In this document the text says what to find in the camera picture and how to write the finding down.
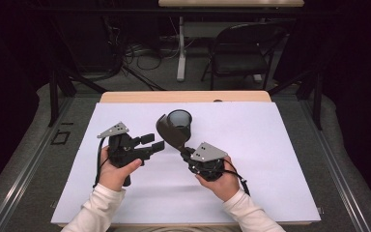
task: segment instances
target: white paper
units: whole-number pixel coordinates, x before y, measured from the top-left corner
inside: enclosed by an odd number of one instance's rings
[[[68,223],[88,199],[96,176],[97,135],[123,122],[131,137],[154,133],[155,142],[159,142],[157,119],[175,109],[192,115],[191,138],[185,145],[196,149],[208,142],[227,152],[247,180],[251,197],[271,218],[278,222],[320,220],[276,105],[234,101],[98,103],[51,222]],[[234,222],[222,212],[222,202],[200,186],[180,152],[167,143],[163,151],[153,154],[131,174],[126,190],[112,223]]]

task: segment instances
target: chair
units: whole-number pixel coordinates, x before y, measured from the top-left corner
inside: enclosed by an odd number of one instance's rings
[[[254,74],[265,75],[265,90],[274,48],[286,35],[286,29],[276,23],[239,24],[224,29],[209,48],[210,61],[201,81],[211,65],[211,90],[216,76],[242,75],[246,78]]]

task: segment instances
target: desk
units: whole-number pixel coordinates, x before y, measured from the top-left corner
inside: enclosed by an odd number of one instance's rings
[[[87,199],[96,175],[97,134],[122,121],[131,136],[154,132],[156,141],[160,141],[155,129],[157,119],[162,113],[177,108],[193,115],[192,137],[186,146],[196,147],[202,139],[221,144],[221,149],[233,154],[233,163],[248,180],[255,201],[276,221],[320,220],[282,119],[267,92],[179,91],[103,94],[77,152],[52,223],[68,223]],[[232,127],[227,130],[224,125]],[[199,185],[178,151],[168,145],[131,175],[131,186],[127,190],[125,201],[112,219],[113,226],[235,224],[222,212],[220,200]]]
[[[192,8],[192,7],[231,7],[231,8],[294,8],[302,7],[303,0],[158,0],[161,7]],[[177,80],[185,80],[186,50],[185,50],[185,22],[180,16],[180,58],[177,71]]]

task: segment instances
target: white long-sleeve shirt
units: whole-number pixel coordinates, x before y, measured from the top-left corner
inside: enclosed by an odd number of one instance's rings
[[[98,184],[80,212],[62,232],[104,232],[119,208],[126,191],[113,191]],[[251,197],[239,190],[223,203],[224,211],[240,224],[242,231],[284,231]]]

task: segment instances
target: hand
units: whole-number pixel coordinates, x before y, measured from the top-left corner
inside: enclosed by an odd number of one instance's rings
[[[224,159],[232,163],[230,157],[227,156]],[[225,170],[235,172],[236,170],[234,170],[234,168],[227,161],[224,162]],[[203,187],[210,189],[219,199],[223,200],[224,202],[231,199],[231,197],[233,197],[240,189],[237,176],[231,173],[224,172],[222,176],[214,182],[208,182],[198,174],[195,175],[195,177]]]
[[[100,163],[101,167],[99,183],[111,190],[121,191],[125,178],[135,171],[141,165],[141,159],[136,159],[124,167],[117,168],[110,163],[108,157],[108,146],[101,149]]]

